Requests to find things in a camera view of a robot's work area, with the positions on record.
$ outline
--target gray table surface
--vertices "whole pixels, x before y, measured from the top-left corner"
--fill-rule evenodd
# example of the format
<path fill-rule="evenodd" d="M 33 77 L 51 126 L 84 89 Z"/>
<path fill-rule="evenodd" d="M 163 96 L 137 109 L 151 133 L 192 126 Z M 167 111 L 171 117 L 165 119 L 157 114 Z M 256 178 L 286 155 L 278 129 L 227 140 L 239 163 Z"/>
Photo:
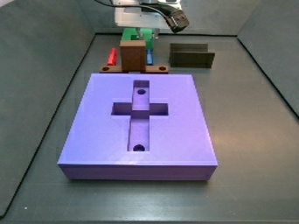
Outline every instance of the gray table surface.
<path fill-rule="evenodd" d="M 168 64 L 169 43 L 208 43 L 212 69 L 192 74 L 219 168 L 208 182 L 69 181 L 56 165 L 80 98 L 120 36 L 95 38 L 41 148 L 0 221 L 299 221 L 299 125 L 236 38 L 161 36 L 155 64 Z"/>

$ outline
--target cross-shaped slot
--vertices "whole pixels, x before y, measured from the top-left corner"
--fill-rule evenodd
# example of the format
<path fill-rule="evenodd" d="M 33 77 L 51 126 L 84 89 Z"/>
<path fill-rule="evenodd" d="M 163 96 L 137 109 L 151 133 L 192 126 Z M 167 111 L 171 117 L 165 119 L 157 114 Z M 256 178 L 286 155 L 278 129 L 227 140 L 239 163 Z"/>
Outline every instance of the cross-shaped slot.
<path fill-rule="evenodd" d="M 128 151 L 149 151 L 149 116 L 168 116 L 167 103 L 149 103 L 149 80 L 135 80 L 132 102 L 115 102 L 112 116 L 131 116 Z"/>

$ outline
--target green block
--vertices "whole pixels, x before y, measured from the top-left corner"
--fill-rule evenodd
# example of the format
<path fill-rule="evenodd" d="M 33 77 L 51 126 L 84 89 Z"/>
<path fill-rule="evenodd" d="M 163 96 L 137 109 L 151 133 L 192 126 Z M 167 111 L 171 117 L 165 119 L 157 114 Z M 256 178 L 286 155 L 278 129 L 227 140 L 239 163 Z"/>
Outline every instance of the green block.
<path fill-rule="evenodd" d="M 141 28 L 140 32 L 143 33 L 143 36 L 144 36 L 145 49 L 153 49 L 152 30 Z M 136 29 L 135 28 L 125 28 L 124 29 L 121 40 L 137 40 L 137 35 L 136 35 Z"/>

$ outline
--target wooden block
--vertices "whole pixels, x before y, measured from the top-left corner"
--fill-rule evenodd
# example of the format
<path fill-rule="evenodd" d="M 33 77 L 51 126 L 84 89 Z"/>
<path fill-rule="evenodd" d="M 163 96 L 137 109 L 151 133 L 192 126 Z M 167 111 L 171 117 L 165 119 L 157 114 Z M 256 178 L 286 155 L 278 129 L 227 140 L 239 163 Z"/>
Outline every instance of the wooden block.
<path fill-rule="evenodd" d="M 121 67 L 125 72 L 143 72 L 145 70 L 145 41 L 120 41 Z"/>
<path fill-rule="evenodd" d="M 144 74 L 168 74 L 168 66 L 147 66 Z"/>
<path fill-rule="evenodd" d="M 103 66 L 99 72 L 101 74 L 127 74 L 127 72 L 123 72 L 121 66 Z"/>

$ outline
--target purple box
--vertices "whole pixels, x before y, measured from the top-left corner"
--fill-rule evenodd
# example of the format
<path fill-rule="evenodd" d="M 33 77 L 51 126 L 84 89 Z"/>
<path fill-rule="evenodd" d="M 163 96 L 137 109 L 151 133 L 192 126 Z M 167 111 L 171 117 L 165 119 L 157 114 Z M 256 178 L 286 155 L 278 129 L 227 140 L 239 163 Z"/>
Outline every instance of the purple box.
<path fill-rule="evenodd" d="M 68 179 L 208 180 L 218 160 L 192 76 L 93 73 L 59 166 Z"/>

